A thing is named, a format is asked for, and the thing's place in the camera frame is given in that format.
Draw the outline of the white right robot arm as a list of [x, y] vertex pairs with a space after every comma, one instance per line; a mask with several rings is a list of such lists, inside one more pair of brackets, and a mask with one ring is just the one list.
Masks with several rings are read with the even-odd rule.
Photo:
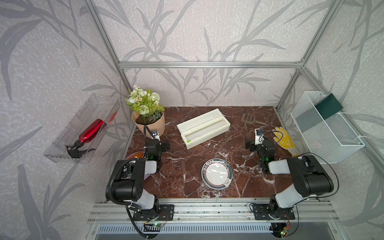
[[256, 205], [253, 211], [266, 211], [274, 219], [287, 215], [294, 205], [334, 190], [334, 183], [313, 154], [275, 159], [275, 143], [245, 140], [245, 148], [255, 152], [260, 159], [263, 172], [272, 175], [290, 175], [293, 183], [280, 193], [273, 195], [267, 205]]

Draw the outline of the cream plastic wrap dispenser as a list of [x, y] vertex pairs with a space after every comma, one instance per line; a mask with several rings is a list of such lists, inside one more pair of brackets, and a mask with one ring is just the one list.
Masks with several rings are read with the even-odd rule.
[[212, 110], [177, 125], [186, 148], [200, 145], [230, 129], [231, 123], [219, 109]]

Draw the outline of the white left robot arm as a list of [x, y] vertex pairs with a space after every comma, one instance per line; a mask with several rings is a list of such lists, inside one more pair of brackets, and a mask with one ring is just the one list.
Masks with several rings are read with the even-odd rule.
[[125, 205], [132, 211], [160, 211], [159, 200], [144, 189], [144, 180], [158, 173], [162, 166], [162, 153], [170, 150], [170, 142], [152, 139], [145, 144], [142, 158], [117, 161], [106, 187], [106, 199]]

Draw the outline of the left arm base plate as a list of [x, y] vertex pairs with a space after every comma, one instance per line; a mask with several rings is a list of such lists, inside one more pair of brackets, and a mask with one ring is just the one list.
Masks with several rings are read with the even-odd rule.
[[135, 211], [134, 221], [149, 221], [155, 218], [157, 221], [172, 221], [175, 213], [175, 205], [160, 204], [150, 210]]

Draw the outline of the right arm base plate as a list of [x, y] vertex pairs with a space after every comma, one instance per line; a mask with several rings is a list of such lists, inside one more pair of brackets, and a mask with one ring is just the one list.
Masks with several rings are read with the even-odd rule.
[[260, 221], [282, 221], [296, 219], [293, 208], [282, 209], [270, 204], [251, 203], [250, 210], [254, 214], [255, 220]]

